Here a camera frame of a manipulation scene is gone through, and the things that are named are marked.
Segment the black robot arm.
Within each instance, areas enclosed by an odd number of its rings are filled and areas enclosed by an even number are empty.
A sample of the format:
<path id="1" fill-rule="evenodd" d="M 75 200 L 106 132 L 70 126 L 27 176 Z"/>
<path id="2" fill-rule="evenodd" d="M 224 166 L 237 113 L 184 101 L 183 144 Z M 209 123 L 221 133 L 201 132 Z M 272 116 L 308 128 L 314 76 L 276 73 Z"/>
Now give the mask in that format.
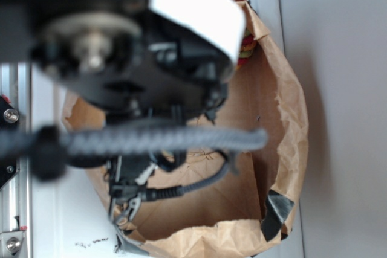
<path id="1" fill-rule="evenodd" d="M 25 157 L 40 180 L 66 165 L 106 166 L 109 218 L 133 220 L 143 201 L 175 198 L 211 185 L 220 170 L 193 185 L 148 189 L 157 167 L 172 172 L 187 151 L 223 153 L 229 137 L 187 127 L 214 120 L 227 98 L 244 18 L 232 0 L 1 0 L 1 38 L 26 26 L 30 61 L 106 116 L 102 131 L 61 134 L 1 131 L 1 161 Z"/>

